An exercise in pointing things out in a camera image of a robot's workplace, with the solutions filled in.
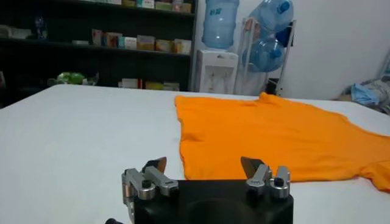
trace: blue cloth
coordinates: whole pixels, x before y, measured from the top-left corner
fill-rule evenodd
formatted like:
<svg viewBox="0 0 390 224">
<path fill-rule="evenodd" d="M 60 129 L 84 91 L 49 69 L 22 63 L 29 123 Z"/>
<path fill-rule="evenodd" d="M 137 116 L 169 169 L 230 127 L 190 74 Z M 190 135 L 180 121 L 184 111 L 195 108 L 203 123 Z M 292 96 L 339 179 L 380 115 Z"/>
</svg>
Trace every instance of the blue cloth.
<svg viewBox="0 0 390 224">
<path fill-rule="evenodd" d="M 362 105 L 378 105 L 379 97 L 369 88 L 360 84 L 353 84 L 351 88 L 352 101 Z"/>
</svg>

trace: shelf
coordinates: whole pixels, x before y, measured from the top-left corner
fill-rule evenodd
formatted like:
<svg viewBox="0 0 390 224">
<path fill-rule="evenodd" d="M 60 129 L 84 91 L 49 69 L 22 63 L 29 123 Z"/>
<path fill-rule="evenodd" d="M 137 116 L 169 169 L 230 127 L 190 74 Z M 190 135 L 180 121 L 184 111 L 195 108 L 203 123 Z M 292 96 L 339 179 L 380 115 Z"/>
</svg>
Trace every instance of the shelf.
<svg viewBox="0 0 390 224">
<path fill-rule="evenodd" d="M 141 51 L 141 50 L 129 50 L 120 48 L 100 47 L 93 45 L 77 45 L 72 43 L 53 42 L 47 40 L 20 40 L 11 38 L 0 38 L 0 47 L 10 46 L 26 46 L 26 47 L 48 47 L 57 49 L 71 49 L 71 50 L 86 50 L 95 52 L 106 52 L 106 53 L 119 53 L 119 54 L 143 54 L 143 55 L 158 55 L 163 57 L 174 57 L 174 58 L 188 58 L 190 55 L 167 53 L 160 51 Z"/>
<path fill-rule="evenodd" d="M 79 5 L 87 5 L 90 7 L 105 7 L 105 8 L 112 8 L 112 9 L 128 10 L 129 12 L 153 13 L 153 14 L 160 14 L 166 16 L 191 17 L 191 18 L 195 17 L 193 13 L 182 13 L 182 12 L 165 11 L 159 9 L 126 7 L 124 5 L 116 5 L 116 4 L 101 3 L 101 2 L 89 2 L 89 1 L 80 1 L 80 0 L 57 0 L 57 1 L 65 4 L 79 4 Z"/>
<path fill-rule="evenodd" d="M 88 7 L 88 8 L 99 8 L 107 10 L 126 10 L 129 13 L 138 13 L 138 14 L 153 14 L 155 16 L 171 16 L 175 18 L 195 18 L 193 13 L 182 13 L 182 12 L 173 12 L 159 9 L 147 9 L 147 8 L 137 8 L 137 7 L 126 7 L 124 5 L 103 3 L 103 2 L 91 2 L 91 1 L 81 1 L 81 0 L 0 0 L 0 4 L 66 4 L 73 5 L 75 7 Z"/>
</svg>

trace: white table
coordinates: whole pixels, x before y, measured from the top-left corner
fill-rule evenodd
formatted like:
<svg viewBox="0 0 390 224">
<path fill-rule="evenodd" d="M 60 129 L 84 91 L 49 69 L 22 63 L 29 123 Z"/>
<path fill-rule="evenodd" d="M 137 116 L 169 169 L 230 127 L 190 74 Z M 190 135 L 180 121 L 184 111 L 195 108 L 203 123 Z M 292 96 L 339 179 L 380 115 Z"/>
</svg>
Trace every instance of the white table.
<svg viewBox="0 0 390 224">
<path fill-rule="evenodd" d="M 0 223 L 129 222 L 121 174 L 167 156 L 183 179 L 174 96 L 255 97 L 60 85 L 0 110 Z M 348 102 L 296 100 L 390 135 L 390 118 Z M 370 181 L 294 183 L 294 223 L 390 223 Z"/>
</svg>

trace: black shelving unit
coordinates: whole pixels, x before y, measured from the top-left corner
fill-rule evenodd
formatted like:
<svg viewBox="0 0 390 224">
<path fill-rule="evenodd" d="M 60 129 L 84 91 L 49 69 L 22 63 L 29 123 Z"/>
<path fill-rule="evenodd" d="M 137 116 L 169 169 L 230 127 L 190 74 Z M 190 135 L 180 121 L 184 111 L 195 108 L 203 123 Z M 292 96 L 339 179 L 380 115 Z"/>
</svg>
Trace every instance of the black shelving unit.
<svg viewBox="0 0 390 224">
<path fill-rule="evenodd" d="M 188 91 L 192 53 L 82 46 L 72 40 L 92 44 L 92 29 L 99 29 L 125 37 L 186 39 L 194 45 L 197 1 L 190 3 L 191 13 L 179 13 L 78 0 L 0 0 L 0 24 L 34 31 L 40 14 L 48 27 L 47 40 L 0 38 L 0 71 L 7 81 L 8 102 L 47 88 L 48 78 L 65 71 L 99 73 L 101 86 L 116 87 L 122 78 L 131 78 L 178 82 L 181 91 Z"/>
</svg>

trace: water jug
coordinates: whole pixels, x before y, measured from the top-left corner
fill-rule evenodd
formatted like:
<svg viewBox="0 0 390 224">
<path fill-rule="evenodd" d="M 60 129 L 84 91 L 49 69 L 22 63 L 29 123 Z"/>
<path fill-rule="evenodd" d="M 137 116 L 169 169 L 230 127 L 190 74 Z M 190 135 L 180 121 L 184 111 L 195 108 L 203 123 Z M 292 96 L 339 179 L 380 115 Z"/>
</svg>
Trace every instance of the water jug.
<svg viewBox="0 0 390 224">
<path fill-rule="evenodd" d="M 202 42 L 209 48 L 233 45 L 239 0 L 206 0 Z"/>
<path fill-rule="evenodd" d="M 260 23 L 260 37 L 269 36 L 288 27 L 294 17 L 294 6 L 291 0 L 264 0 L 249 17 Z"/>
<path fill-rule="evenodd" d="M 242 60 L 246 61 L 247 49 L 243 52 Z M 259 39 L 251 48 L 249 55 L 249 71 L 272 72 L 283 64 L 285 51 L 275 38 Z"/>
</svg>

